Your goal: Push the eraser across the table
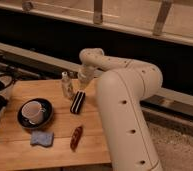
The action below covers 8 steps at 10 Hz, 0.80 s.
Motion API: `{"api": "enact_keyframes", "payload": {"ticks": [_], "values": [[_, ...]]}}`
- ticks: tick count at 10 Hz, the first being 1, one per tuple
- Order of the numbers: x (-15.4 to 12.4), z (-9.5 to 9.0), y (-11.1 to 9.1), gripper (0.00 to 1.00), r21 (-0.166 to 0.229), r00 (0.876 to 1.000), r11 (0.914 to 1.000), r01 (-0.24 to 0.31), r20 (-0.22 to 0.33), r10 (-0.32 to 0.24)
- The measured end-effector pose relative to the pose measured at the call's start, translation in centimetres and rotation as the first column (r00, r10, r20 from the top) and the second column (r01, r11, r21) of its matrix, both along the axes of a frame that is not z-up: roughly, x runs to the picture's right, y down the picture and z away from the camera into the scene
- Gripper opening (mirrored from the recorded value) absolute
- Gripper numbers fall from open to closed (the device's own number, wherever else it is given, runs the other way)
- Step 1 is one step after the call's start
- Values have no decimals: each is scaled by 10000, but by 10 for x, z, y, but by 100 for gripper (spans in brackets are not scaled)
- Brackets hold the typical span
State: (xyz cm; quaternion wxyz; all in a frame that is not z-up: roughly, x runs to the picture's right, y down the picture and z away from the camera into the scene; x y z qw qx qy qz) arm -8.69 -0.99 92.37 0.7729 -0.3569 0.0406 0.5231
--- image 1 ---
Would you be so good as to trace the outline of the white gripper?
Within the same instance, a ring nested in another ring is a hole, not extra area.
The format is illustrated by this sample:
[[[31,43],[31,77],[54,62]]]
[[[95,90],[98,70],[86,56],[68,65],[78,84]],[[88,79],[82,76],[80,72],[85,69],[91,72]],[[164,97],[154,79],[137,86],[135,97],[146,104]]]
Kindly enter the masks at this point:
[[[87,83],[89,83],[93,77],[96,68],[90,65],[82,64],[78,71],[78,90],[84,91],[87,87]],[[74,98],[74,91],[72,80],[68,76],[68,73],[64,71],[62,73],[61,85],[63,94],[66,98],[72,100]]]

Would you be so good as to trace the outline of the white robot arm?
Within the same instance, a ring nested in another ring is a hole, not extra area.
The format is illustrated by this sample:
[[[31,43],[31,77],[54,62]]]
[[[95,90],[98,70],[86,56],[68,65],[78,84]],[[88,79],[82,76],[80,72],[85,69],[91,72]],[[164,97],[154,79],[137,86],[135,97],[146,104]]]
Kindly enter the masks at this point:
[[[96,85],[99,115],[113,171],[163,171],[140,102],[162,86],[162,73],[151,63],[107,56],[100,48],[80,51],[79,87],[84,89],[94,71],[103,74]]]

